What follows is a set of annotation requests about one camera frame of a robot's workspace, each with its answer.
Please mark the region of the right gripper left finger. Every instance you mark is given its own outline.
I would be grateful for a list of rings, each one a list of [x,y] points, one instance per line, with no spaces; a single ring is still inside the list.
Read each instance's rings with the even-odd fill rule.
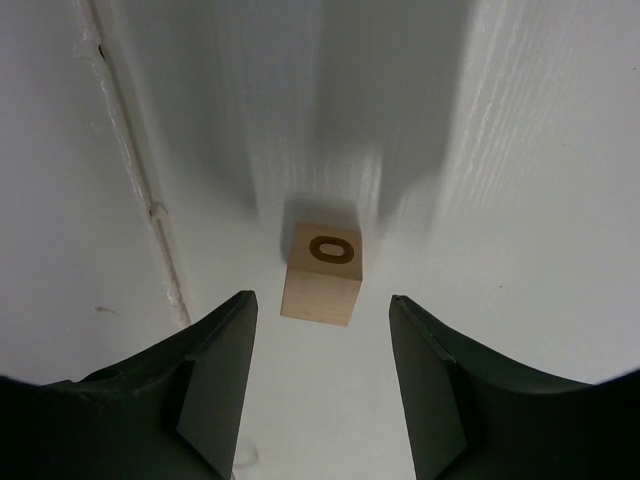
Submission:
[[[241,291],[79,381],[1,381],[5,479],[229,479],[257,327]]]

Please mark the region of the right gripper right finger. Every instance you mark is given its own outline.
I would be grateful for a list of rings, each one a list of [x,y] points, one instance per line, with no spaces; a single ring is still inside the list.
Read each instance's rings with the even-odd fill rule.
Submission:
[[[389,320],[417,478],[638,478],[638,372],[595,385],[545,373],[406,296]]]

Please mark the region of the small wood cube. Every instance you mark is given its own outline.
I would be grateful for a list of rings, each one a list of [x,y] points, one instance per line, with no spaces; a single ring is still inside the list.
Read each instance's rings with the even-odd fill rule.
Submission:
[[[359,231],[298,223],[287,261],[280,314],[349,324],[363,281]]]

